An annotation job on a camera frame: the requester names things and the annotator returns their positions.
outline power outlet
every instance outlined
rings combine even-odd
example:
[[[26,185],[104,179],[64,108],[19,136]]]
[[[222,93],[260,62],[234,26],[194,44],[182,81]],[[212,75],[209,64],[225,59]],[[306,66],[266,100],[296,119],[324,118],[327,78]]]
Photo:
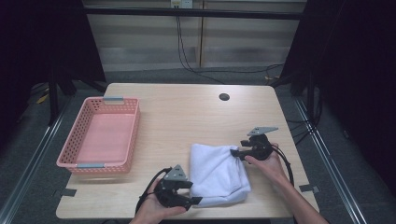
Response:
[[[171,0],[171,8],[181,8],[181,0]]]
[[[181,0],[182,8],[192,8],[192,0]]]

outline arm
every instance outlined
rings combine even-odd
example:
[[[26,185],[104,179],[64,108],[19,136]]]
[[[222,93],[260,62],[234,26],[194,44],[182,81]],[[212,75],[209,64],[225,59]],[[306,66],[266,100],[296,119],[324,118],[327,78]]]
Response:
[[[251,156],[246,156],[245,160],[256,165],[278,188],[281,196],[288,204],[298,223],[328,223],[289,182],[276,152],[272,152],[265,161],[258,161]]]
[[[157,179],[149,188],[148,193],[153,192],[155,186],[158,184],[160,179]],[[166,217],[176,216],[185,213],[184,207],[163,207],[158,202],[155,194],[149,194],[146,200],[143,202],[139,210],[137,211],[131,224],[157,224]]]

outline hand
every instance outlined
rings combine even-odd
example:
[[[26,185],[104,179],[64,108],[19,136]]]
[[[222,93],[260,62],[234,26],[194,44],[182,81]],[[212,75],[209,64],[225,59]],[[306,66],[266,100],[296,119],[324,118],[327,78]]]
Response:
[[[186,212],[186,209],[182,206],[165,208],[160,204],[157,196],[151,193],[159,182],[160,179],[156,179],[148,189],[148,193],[150,194],[137,211],[131,223],[157,224],[166,217],[176,216]]]
[[[278,147],[278,144],[271,144],[274,147]],[[275,185],[282,183],[287,177],[283,171],[280,163],[280,158],[276,152],[272,152],[265,161],[258,161],[252,156],[246,156],[245,160],[249,163],[257,166],[262,173],[270,179]]]

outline metal rail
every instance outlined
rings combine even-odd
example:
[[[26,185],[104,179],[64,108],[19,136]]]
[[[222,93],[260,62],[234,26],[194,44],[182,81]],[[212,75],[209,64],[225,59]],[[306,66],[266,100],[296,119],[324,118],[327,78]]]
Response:
[[[179,17],[212,17],[244,18],[268,20],[298,21],[305,16],[302,12],[268,12],[241,11],[194,8],[161,8],[161,7],[39,7],[39,14],[98,14],[98,15],[138,15],[138,16],[179,16]]]
[[[323,160],[324,165],[326,166],[327,171],[330,174],[330,177],[332,178],[332,182],[334,183],[335,187],[338,190],[338,193],[341,196],[341,199],[344,202],[344,205],[346,206],[346,210],[350,214],[352,221],[357,224],[366,224],[366,220],[364,218],[364,215],[359,207],[359,204],[356,202],[355,197],[352,195],[352,193],[349,190],[349,187],[347,186],[347,183],[345,182],[344,178],[342,177],[340,171],[338,170],[337,165],[335,164],[334,160],[332,159],[332,155],[327,149],[322,137],[320,136],[318,130],[309,122],[309,117],[306,112],[306,107],[304,105],[304,102],[301,98],[297,98],[295,100],[295,103],[297,104],[298,110],[300,112],[301,117],[304,120],[308,120],[305,125],[308,131],[312,132],[311,137],[312,140],[314,141],[318,153],[320,157]]]
[[[57,131],[62,123],[62,120],[64,118],[64,111],[69,106],[70,101],[71,101],[71,97],[68,97],[67,101],[64,105],[64,108],[61,111],[60,116],[46,130],[43,138],[40,141],[40,144],[38,145],[37,149],[35,150],[35,154],[33,155],[32,159],[27,164],[20,180],[18,181],[14,190],[12,190],[12,192],[8,196],[4,206],[0,210],[0,223],[1,224],[11,223],[15,214],[17,213],[18,208],[21,205],[21,202],[23,200],[23,197],[25,196],[27,190],[29,189],[29,186],[32,183],[35,173],[37,172],[38,167],[39,167],[41,161],[43,160],[44,155],[47,152],[53,137],[57,133]]]

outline basket handle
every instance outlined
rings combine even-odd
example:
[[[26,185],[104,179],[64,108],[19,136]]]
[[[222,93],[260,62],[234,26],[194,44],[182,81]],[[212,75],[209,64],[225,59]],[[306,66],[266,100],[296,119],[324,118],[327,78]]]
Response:
[[[104,163],[80,163],[77,164],[78,169],[90,169],[90,168],[105,168]]]
[[[106,105],[124,105],[124,98],[122,96],[104,96],[103,101]]]

